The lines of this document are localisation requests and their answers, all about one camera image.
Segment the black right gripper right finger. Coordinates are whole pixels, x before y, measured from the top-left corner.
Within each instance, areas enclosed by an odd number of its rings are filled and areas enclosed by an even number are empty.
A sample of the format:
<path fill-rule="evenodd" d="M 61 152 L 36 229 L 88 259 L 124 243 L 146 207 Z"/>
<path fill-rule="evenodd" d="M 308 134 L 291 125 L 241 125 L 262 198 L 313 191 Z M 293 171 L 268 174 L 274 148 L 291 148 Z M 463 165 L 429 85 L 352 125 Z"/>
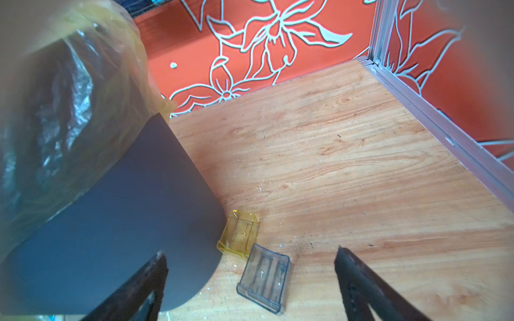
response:
<path fill-rule="evenodd" d="M 339 247 L 335 272 L 348 320 L 428 320 L 351 250 Z"/>

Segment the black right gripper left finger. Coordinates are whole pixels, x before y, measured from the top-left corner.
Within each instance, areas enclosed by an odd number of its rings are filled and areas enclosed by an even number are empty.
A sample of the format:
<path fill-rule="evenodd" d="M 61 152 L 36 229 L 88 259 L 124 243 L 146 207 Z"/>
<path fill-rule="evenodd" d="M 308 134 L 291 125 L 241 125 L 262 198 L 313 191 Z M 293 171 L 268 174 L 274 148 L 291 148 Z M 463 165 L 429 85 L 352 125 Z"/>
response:
<path fill-rule="evenodd" d="M 157 320 L 167 275 L 167 259 L 160 251 L 83 319 Z"/>

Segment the clear grey sharpener tray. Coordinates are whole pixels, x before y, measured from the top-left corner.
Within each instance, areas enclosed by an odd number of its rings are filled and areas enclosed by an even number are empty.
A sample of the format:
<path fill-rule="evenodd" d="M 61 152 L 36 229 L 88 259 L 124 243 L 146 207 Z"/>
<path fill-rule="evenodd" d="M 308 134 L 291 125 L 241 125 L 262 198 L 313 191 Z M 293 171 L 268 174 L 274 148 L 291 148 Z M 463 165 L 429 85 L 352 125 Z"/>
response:
<path fill-rule="evenodd" d="M 273 314 L 283 314 L 292 271 L 289 256 L 255 244 L 236 292 Z"/>

